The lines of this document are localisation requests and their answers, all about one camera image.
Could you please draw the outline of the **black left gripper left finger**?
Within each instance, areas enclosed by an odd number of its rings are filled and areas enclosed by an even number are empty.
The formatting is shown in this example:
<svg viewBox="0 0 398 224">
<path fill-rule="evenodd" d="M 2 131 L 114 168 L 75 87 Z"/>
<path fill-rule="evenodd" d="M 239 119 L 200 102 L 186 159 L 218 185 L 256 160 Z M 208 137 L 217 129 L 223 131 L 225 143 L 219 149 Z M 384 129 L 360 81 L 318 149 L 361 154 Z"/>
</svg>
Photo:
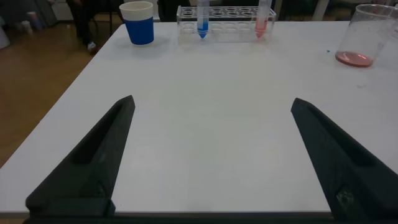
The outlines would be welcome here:
<svg viewBox="0 0 398 224">
<path fill-rule="evenodd" d="M 26 198 L 30 217 L 107 217 L 129 134 L 132 96 L 117 102 Z"/>
</svg>

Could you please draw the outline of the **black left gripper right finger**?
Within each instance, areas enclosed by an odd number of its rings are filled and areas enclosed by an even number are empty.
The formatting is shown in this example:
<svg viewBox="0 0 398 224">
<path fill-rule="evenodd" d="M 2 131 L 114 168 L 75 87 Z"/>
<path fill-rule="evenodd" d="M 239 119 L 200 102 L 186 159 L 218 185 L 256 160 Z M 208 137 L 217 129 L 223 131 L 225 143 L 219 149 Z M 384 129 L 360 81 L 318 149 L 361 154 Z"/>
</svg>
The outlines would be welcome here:
<svg viewBox="0 0 398 224">
<path fill-rule="evenodd" d="M 397 174 L 313 104 L 290 111 L 334 220 L 397 223 Z"/>
</svg>

